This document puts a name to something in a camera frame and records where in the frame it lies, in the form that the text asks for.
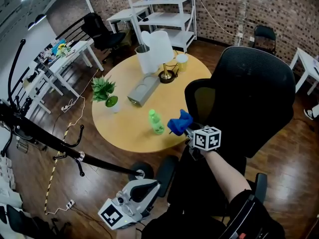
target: black sleeve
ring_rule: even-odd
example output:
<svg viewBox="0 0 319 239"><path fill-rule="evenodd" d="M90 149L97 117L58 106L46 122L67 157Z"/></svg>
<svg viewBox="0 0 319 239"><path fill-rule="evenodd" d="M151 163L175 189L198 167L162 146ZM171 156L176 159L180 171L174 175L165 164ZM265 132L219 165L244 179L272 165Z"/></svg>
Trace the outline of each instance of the black sleeve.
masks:
<svg viewBox="0 0 319 239"><path fill-rule="evenodd" d="M230 222L237 216L241 208L244 206L248 197L253 195L251 190L245 190L239 193L229 204L229 214ZM255 205L250 212L249 216L246 218L245 222L241 226L240 230L237 233L246 234L245 239L254 238L263 228L264 232L268 232L266 238L271 239L284 239L285 231L283 227L276 221L274 221L268 214L266 208L263 204L255 198Z"/></svg>

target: gray box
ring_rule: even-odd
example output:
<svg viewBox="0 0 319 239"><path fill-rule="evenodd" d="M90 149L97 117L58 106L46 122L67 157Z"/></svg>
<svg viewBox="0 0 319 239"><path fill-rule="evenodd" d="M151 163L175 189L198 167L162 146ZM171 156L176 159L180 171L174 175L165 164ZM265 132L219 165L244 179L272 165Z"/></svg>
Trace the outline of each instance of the gray box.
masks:
<svg viewBox="0 0 319 239"><path fill-rule="evenodd" d="M128 99L136 106L142 107L147 99L159 85L160 79L158 76L146 74L143 79L129 93Z"/></svg>

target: yellow cup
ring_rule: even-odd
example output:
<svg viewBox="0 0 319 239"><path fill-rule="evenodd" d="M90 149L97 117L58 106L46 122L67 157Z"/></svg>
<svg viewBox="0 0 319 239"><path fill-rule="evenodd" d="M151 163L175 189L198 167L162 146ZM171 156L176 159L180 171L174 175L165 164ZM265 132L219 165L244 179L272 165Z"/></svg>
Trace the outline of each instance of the yellow cup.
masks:
<svg viewBox="0 0 319 239"><path fill-rule="evenodd" d="M185 72L188 62L188 56L186 54L178 54L176 56L176 61L178 65L178 71L179 72Z"/></svg>

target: black shirt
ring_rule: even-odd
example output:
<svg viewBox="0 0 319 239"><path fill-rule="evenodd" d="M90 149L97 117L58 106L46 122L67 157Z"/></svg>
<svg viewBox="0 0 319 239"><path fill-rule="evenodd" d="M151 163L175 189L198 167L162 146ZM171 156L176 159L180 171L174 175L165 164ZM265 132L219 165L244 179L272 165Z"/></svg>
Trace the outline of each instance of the black shirt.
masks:
<svg viewBox="0 0 319 239"><path fill-rule="evenodd" d="M238 194L229 204L230 222L236 217L246 203L252 191L245 190ZM142 239L168 239L168 238L210 238L217 239L225 231L226 226L220 221L205 215L205 205L198 206L201 211L188 211L171 205L166 213L152 220L142 231ZM284 239L283 227L275 222L268 214L262 203L256 199L256 204L249 216L237 231L244 233L245 239L254 238L260 228L267 229L269 239Z"/></svg>

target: black and white marker cube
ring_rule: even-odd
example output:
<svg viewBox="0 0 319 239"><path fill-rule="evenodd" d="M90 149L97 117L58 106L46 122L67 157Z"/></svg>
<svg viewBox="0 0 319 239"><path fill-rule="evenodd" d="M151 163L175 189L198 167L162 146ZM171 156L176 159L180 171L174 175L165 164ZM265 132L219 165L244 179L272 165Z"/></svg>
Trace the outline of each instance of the black and white marker cube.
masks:
<svg viewBox="0 0 319 239"><path fill-rule="evenodd" d="M194 130L193 147L210 151L220 147L221 131L215 127Z"/></svg>

